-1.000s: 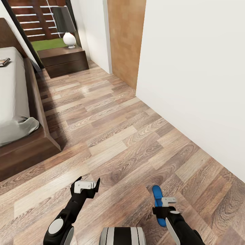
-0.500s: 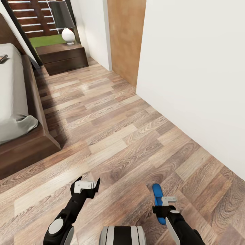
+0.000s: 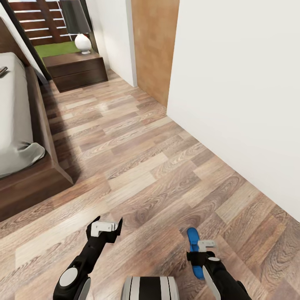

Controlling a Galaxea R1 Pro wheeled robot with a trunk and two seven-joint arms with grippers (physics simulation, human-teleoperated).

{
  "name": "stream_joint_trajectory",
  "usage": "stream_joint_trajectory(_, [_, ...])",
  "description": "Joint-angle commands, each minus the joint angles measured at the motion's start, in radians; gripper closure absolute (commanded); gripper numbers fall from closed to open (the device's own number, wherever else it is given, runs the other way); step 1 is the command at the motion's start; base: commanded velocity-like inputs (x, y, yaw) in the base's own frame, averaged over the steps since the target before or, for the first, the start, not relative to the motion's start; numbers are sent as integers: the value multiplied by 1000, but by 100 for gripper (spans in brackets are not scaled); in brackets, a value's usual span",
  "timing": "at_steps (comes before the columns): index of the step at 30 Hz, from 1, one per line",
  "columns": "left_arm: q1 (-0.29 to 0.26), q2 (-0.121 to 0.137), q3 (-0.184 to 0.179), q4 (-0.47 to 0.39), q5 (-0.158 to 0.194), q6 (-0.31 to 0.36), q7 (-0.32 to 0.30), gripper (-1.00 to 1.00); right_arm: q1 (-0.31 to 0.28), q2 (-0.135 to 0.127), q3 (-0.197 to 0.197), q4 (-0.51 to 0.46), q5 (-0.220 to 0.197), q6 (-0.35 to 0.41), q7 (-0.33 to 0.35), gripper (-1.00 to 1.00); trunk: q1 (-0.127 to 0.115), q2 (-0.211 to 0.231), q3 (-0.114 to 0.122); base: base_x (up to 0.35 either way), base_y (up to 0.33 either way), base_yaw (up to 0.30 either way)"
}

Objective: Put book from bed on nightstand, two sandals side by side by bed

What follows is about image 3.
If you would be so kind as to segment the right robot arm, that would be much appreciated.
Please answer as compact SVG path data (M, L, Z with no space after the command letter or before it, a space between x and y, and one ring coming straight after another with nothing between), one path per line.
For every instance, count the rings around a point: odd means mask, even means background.
M187 260L191 261L192 266L202 268L216 300L252 300L244 285L231 276L212 251L206 250L207 247L217 247L217 243L213 240L199 240L197 245L197 252L187 252Z

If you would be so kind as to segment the robot trunk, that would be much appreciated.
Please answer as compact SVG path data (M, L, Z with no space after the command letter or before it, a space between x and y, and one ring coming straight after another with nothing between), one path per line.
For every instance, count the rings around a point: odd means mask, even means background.
M174 277L127 277L121 300L179 300Z

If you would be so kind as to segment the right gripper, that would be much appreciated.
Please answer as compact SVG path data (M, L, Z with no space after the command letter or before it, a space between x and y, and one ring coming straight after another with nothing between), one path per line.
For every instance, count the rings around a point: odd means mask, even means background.
M204 256L214 256L214 253L212 251L207 252L187 252L187 260L191 261L192 266L194 267L201 267L201 260Z

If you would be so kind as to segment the sandal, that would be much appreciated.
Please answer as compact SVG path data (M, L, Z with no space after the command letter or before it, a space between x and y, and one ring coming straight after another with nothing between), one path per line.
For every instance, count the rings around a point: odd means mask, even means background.
M198 236L198 231L192 227L188 228L187 235L190 242L190 252L197 252L199 249L198 241L200 240ZM203 280L205 278L203 274L203 269L200 266L199 267L192 266L192 270L197 279Z

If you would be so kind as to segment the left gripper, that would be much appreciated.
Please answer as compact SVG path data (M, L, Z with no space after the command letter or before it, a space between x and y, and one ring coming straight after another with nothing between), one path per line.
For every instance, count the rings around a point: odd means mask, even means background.
M87 234L87 239L88 242L86 243L86 245L84 246L84 248L86 247L91 247L94 248L95 250L97 250L97 252L99 253L99 256L101 255L101 252L105 246L106 243L115 243L117 236L120 236L121 234L121 229L122 229L122 222L123 222L123 218L121 218L121 220L118 223L118 227L115 231L111 231L111 232L107 232L107 231L103 231L99 237L94 237L91 236L91 226L93 222L96 222L100 219L100 216L98 216L97 218L95 218L87 227L86 230L86 234Z

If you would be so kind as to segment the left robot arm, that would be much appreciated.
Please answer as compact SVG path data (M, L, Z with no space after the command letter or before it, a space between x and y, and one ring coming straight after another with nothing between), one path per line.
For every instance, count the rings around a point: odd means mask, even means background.
M93 271L105 244L115 243L117 236L120 236L123 224L123 218L119 223L99 219L100 216L87 226L88 242L60 276L53 300L86 300L91 284L88 274Z

